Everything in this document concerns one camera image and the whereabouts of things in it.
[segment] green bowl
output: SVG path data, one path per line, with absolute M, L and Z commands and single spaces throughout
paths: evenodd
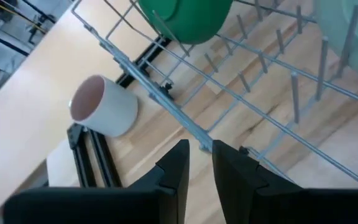
M 232 0 L 139 0 L 156 29 L 174 39 L 153 11 L 184 44 L 200 44 L 212 38 L 223 25 L 231 4 Z

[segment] white mug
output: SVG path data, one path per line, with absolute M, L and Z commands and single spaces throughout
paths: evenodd
M 78 87 L 70 101 L 75 123 L 101 134 L 124 134 L 137 117 L 137 98 L 102 75 L 92 75 Z

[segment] wire rack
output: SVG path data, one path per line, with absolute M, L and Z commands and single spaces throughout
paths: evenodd
M 114 60 L 120 65 L 120 67 L 125 71 L 125 73 L 130 74 L 136 80 L 138 80 L 139 83 L 149 92 L 149 96 L 153 100 L 155 100 L 158 104 L 160 104 L 167 111 L 169 111 L 169 113 L 172 116 L 174 116 L 183 127 L 185 127 L 192 135 L 194 135 L 194 137 L 197 140 L 199 140 L 201 150 L 208 151 L 208 152 L 212 151 L 213 139 L 212 139 L 212 137 L 210 137 L 210 135 L 208 133 L 210 133 L 211 130 L 213 130 L 218 125 L 218 123 L 221 122 L 224 119 L 224 117 L 237 104 L 242 103 L 245 106 L 247 106 L 248 108 L 250 108 L 251 110 L 253 110 L 255 113 L 257 113 L 258 115 L 263 117 L 263 119 L 270 121 L 271 124 L 273 124 L 280 130 L 279 135 L 273 141 L 271 141 L 270 145 L 268 147 L 266 147 L 264 150 L 258 152 L 255 149 L 250 148 L 250 152 L 258 160 L 262 161 L 264 164 L 269 166 L 274 172 L 276 172 L 277 174 L 281 175 L 282 177 L 292 181 L 288 176 L 286 176 L 286 174 L 284 172 L 282 172 L 277 166 L 275 166 L 272 162 L 270 162 L 266 158 L 266 155 L 268 153 L 272 152 L 280 144 L 280 141 L 282 141 L 282 139 L 285 136 L 291 136 L 293 139 L 300 142 L 302 145 L 307 147 L 309 150 L 316 153 L 318 156 L 322 157 L 323 159 L 327 160 L 330 164 L 337 167 L 339 170 L 343 171 L 344 173 L 346 173 L 347 175 L 349 175 L 355 181 L 358 182 L 358 175 L 355 172 L 351 171 L 350 169 L 348 169 L 347 167 L 345 167 L 344 165 L 342 165 L 341 163 L 339 163 L 332 157 L 328 156 L 326 153 L 324 153 L 323 151 L 318 149 L 316 146 L 312 145 L 312 143 L 310 143 L 305 138 L 303 138 L 300 135 L 298 135 L 297 133 L 295 133 L 294 130 L 292 130 L 293 127 L 300 122 L 301 117 L 304 114 L 306 114 L 306 112 L 316 102 L 318 102 L 321 99 L 321 95 L 323 94 L 324 90 L 327 88 L 332 89 L 338 93 L 341 93 L 343 95 L 348 96 L 349 98 L 352 98 L 352 99 L 358 101 L 357 94 L 355 94 L 351 91 L 348 91 L 345 88 L 342 88 L 338 85 L 335 85 L 332 82 L 333 80 L 335 80 L 337 78 L 341 78 L 343 70 L 347 66 L 347 58 L 349 57 L 350 43 L 351 43 L 352 38 L 354 37 L 354 32 L 355 32 L 356 24 L 357 24 L 358 6 L 355 6 L 354 10 L 353 10 L 351 22 L 350 22 L 350 25 L 349 25 L 349 28 L 347 31 L 346 41 L 344 44 L 344 48 L 342 51 L 341 59 L 339 61 L 339 66 L 336 71 L 336 74 L 333 75 L 329 80 L 325 80 L 324 73 L 326 73 L 325 68 L 326 68 L 326 60 L 327 60 L 327 54 L 328 54 L 328 38 L 327 37 L 323 37 L 321 40 L 322 45 L 321 45 L 321 53 L 320 53 L 320 58 L 319 58 L 319 69 L 318 69 L 317 76 L 315 76 L 309 72 L 306 72 L 304 70 L 301 70 L 299 68 L 296 68 L 295 66 L 293 66 L 289 63 L 286 63 L 283 60 L 280 60 L 278 57 L 280 54 L 284 54 L 285 48 L 289 45 L 289 43 L 296 36 L 301 35 L 303 33 L 303 28 L 307 23 L 316 23 L 316 21 L 313 19 L 313 15 L 305 16 L 302 14 L 301 6 L 297 6 L 296 13 L 293 13 L 293 12 L 289 12 L 289 11 L 279 10 L 279 8 L 277 7 L 278 1 L 273 1 L 272 6 L 261 6 L 259 4 L 258 0 L 254 0 L 254 2 L 235 0 L 236 2 L 239 2 L 241 4 L 246 4 L 246 5 L 255 7 L 258 19 L 251 26 L 245 28 L 241 21 L 241 18 L 239 16 L 237 16 L 237 22 L 238 22 L 238 25 L 241 28 L 241 32 L 242 32 L 242 37 L 240 39 L 233 39 L 231 37 L 227 37 L 222 34 L 216 34 L 216 36 L 221 38 L 223 40 L 223 42 L 225 43 L 225 46 L 227 48 L 227 55 L 219 63 L 214 63 L 211 60 L 211 58 L 209 57 L 209 55 L 207 53 L 205 53 L 205 55 L 204 55 L 205 59 L 208 61 L 210 66 L 213 68 L 212 72 L 205 73 L 204 71 L 198 69 L 197 67 L 195 67 L 194 65 L 192 65 L 190 62 L 188 62 L 186 60 L 186 57 L 188 57 L 191 54 L 191 51 L 194 49 L 194 45 L 186 48 L 184 45 L 179 43 L 179 41 L 177 40 L 175 35 L 172 34 L 172 32 L 170 32 L 170 34 L 172 37 L 174 37 L 173 38 L 174 41 L 178 42 L 178 44 L 180 45 L 180 48 L 183 51 L 183 55 L 178 55 L 177 53 L 174 53 L 173 51 L 171 51 L 168 48 L 161 45 L 160 42 L 163 41 L 163 37 L 159 34 L 159 32 L 157 30 L 155 30 L 153 28 L 153 26 L 148 21 L 146 16 L 140 10 L 139 5 L 137 4 L 137 1 L 133 1 L 133 0 L 129 0 L 129 1 L 131 2 L 131 5 L 125 11 L 125 13 L 121 14 L 109 1 L 104 0 L 106 5 L 108 7 L 110 7 L 120 17 L 117 24 L 112 26 L 112 29 L 108 32 L 107 36 L 105 36 L 105 37 L 102 37 L 101 35 L 99 35 L 98 31 L 91 24 L 86 22 L 80 15 L 78 15 L 76 13 L 75 10 L 76 10 L 77 6 L 80 4 L 81 0 L 79 0 L 75 3 L 71 12 L 83 23 L 85 29 L 87 29 L 90 33 L 92 33 L 99 40 L 100 46 L 102 46 L 105 50 L 107 50 L 113 56 Z M 139 29 L 136 29 L 134 26 L 132 26 L 127 21 L 126 16 L 128 15 L 129 11 L 131 11 L 131 10 L 136 10 L 149 23 L 149 25 L 154 29 L 154 31 L 156 31 L 156 33 L 159 35 L 159 37 L 161 37 L 160 41 L 155 41 L 151 37 L 145 35 L 143 32 L 141 32 Z M 243 40 L 246 40 L 248 35 L 252 32 L 253 28 L 255 26 L 257 26 L 257 24 L 260 23 L 264 19 L 263 18 L 264 11 L 276 12 L 276 13 L 290 16 L 290 17 L 293 17 L 296 19 L 296 31 L 289 39 L 287 39 L 286 42 L 283 41 L 283 35 L 282 35 L 281 30 L 280 29 L 276 30 L 279 49 L 278 49 L 277 53 L 275 53 L 273 55 L 266 54 L 262 50 L 257 49 L 255 47 L 243 42 Z M 130 58 L 124 52 L 122 52 L 119 48 L 117 48 L 114 45 L 114 43 L 112 43 L 109 40 L 109 37 L 111 36 L 111 34 L 114 32 L 114 30 L 117 28 L 117 26 L 122 22 L 125 22 L 135 32 L 137 32 L 139 35 L 141 35 L 142 37 L 149 40 L 151 44 L 154 44 L 154 48 L 151 50 L 151 52 L 149 54 L 146 54 L 144 56 L 144 58 L 142 59 L 142 63 L 140 65 L 136 65 L 135 63 L 131 62 Z M 169 55 L 171 55 L 172 57 L 177 59 L 177 63 L 173 66 L 173 68 L 168 73 L 161 72 L 158 68 L 156 68 L 151 63 L 149 63 L 149 66 L 151 67 L 151 69 L 154 69 L 155 71 L 157 71 L 157 73 L 159 75 L 161 75 L 163 77 L 163 79 L 160 83 L 152 81 L 147 76 L 145 76 L 139 69 L 139 67 L 143 63 L 148 63 L 147 58 L 150 56 L 152 51 L 157 48 L 163 49 L 166 53 L 168 53 Z M 233 50 L 235 50 L 236 48 L 241 48 L 241 49 L 255 53 L 258 56 L 259 62 L 262 66 L 262 69 L 259 72 L 259 75 L 257 76 L 257 78 L 250 83 L 248 83 L 245 80 L 245 78 L 242 76 L 241 73 L 238 74 L 240 81 L 244 85 L 244 91 L 240 94 L 229 89 L 228 87 L 226 87 L 222 83 L 219 83 L 216 79 L 213 78 L 214 73 L 216 73 L 218 71 L 219 67 L 232 55 Z M 268 72 L 269 66 L 271 66 L 272 64 L 275 64 L 275 63 L 288 69 L 288 74 L 291 77 L 290 80 L 291 80 L 291 88 L 292 88 L 294 116 L 293 116 L 293 119 L 287 124 L 282 124 L 281 122 L 279 122 L 276 119 L 269 116 L 267 113 L 263 112 L 260 108 L 256 107 L 254 104 L 252 104 L 249 101 L 247 101 L 246 99 L 244 99 L 244 95 L 251 91 L 252 86 L 255 85 L 255 83 L 257 83 L 258 79 L 262 75 L 264 75 L 265 73 Z M 190 96 L 184 101 L 184 103 L 182 103 L 182 105 L 176 104 L 174 101 L 172 101 L 170 99 L 169 96 L 167 96 L 165 93 L 163 93 L 160 90 L 161 84 L 163 84 L 164 82 L 170 82 L 170 76 L 173 73 L 173 71 L 179 66 L 179 64 L 184 64 L 184 65 L 188 66 L 189 68 L 193 69 L 197 74 L 201 75 L 204 79 L 204 81 L 201 82 L 201 84 L 199 84 L 191 92 Z M 310 98 L 310 100 L 308 101 L 308 103 L 305 106 L 303 106 L 301 108 L 300 108 L 300 104 L 299 104 L 299 89 L 298 89 L 298 77 L 299 76 L 309 78 L 310 80 L 313 80 L 317 83 L 315 95 L 312 98 Z M 211 83 L 215 84 L 216 86 L 220 87 L 226 93 L 230 94 L 234 98 L 234 100 L 231 103 L 231 105 L 229 106 L 229 108 L 224 110 L 220 114 L 219 118 L 208 129 L 203 129 L 199 125 L 197 125 L 185 112 L 183 112 L 182 108 L 201 90 L 201 88 L 207 82 L 211 82 Z

